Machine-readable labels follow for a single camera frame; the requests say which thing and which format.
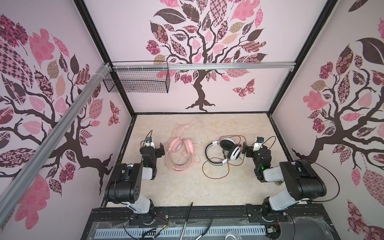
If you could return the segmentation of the pink headphones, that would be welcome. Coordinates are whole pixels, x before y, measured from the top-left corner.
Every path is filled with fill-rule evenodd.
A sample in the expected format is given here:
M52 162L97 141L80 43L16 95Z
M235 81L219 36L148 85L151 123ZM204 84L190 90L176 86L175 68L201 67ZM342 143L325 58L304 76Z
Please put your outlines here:
M166 154L166 165L175 173L187 172L195 162L194 145L190 139L175 138Z

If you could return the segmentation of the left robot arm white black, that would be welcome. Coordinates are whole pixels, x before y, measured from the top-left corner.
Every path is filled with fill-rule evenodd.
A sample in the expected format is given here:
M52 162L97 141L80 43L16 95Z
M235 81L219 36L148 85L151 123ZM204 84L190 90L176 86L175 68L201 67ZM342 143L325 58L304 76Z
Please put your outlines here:
M157 175L157 159L165 155L164 145L159 148L144 145L140 148L141 163L116 164L108 180L104 198L106 202L123 204L135 214L155 217L152 200L141 194L142 181L152 181Z

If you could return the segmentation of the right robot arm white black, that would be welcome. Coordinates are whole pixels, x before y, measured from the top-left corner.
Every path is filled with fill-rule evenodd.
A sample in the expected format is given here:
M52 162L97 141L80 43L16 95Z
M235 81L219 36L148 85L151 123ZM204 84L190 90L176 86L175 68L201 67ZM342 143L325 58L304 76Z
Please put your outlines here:
M255 164L254 173L260 182L284 183L286 185L286 188L276 195L264 199L260 210L264 218L273 213L283 212L302 201L325 203L336 199L340 194L341 186L338 179L331 171L328 171L335 179L338 191L334 197L328 200L316 200L326 196L327 187L312 168L312 164L315 164L313 161L300 159L293 162L280 162L272 168L271 151L264 145L255 150L254 147L243 144L242 154L253 159Z

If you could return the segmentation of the white black headphones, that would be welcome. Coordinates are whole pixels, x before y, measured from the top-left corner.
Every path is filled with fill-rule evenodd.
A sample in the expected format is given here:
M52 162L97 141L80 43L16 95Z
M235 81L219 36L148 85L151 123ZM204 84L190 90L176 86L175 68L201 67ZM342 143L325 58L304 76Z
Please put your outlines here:
M208 150L212 147L220 146L224 151L224 159L219 161L213 161L208 157ZM228 161L234 161L239 158L241 154L240 145L236 144L235 141L231 138L224 138L221 141L213 141L208 144L205 148L205 156L207 161L213 166L222 166L225 165Z

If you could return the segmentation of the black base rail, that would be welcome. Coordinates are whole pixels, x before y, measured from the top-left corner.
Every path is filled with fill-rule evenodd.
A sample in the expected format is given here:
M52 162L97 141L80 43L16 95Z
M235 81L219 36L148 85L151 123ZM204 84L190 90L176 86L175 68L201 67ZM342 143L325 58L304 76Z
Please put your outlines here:
M215 226L265 226L264 236L241 237L229 233L223 239L205 237L201 234L194 240L337 240L339 235L322 205L296 205L267 218L261 215L260 205L242 206L192 206L156 207L155 217L138 215L128 208L93 209L82 233L83 240L94 240L98 229L182 227L177 240L184 239L186 227Z

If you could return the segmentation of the back aluminium rail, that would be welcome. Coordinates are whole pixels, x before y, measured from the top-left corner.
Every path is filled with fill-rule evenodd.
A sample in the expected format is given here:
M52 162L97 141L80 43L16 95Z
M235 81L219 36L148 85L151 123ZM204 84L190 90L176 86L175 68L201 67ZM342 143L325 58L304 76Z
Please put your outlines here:
M189 70L232 70L232 69L293 69L294 62L260 62L260 63L226 63L226 64L177 64L160 65L116 65L114 70L158 70L158 71L189 71Z

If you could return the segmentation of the aluminium rail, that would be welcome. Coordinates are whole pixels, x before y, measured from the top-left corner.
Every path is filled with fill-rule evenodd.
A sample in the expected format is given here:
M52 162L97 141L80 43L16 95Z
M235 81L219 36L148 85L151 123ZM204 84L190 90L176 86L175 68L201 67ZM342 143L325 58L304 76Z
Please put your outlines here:
M46 140L37 148L35 154L21 169L20 173L10 183L1 195L1 224L5 222L12 210L18 204L20 198L32 184L35 177L42 169L44 163L50 158L52 152L64 137L71 123L79 115L91 97L94 90L110 72L111 64L103 63L92 75L90 82L83 88L82 93L75 99L63 117L59 120Z
M232 69L293 69L294 62L260 62L260 63L226 63L226 64L177 64L160 65L116 65L114 70L158 70L158 71L189 71L189 70L232 70Z

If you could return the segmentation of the left aluminium rail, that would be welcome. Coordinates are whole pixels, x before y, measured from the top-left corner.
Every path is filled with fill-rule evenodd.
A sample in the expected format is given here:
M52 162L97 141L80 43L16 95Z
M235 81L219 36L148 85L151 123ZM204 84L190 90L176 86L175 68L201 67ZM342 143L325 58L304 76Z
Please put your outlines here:
M5 222L12 210L18 204L20 198L32 184L35 177L42 169L44 163L50 158L52 152L64 137L71 123L79 115L91 97L94 90L110 72L111 64L103 63L92 75L90 82L83 88L82 93L75 99L63 117L59 120L46 140L37 148L35 154L21 169L20 173L10 183L1 195L1 224Z

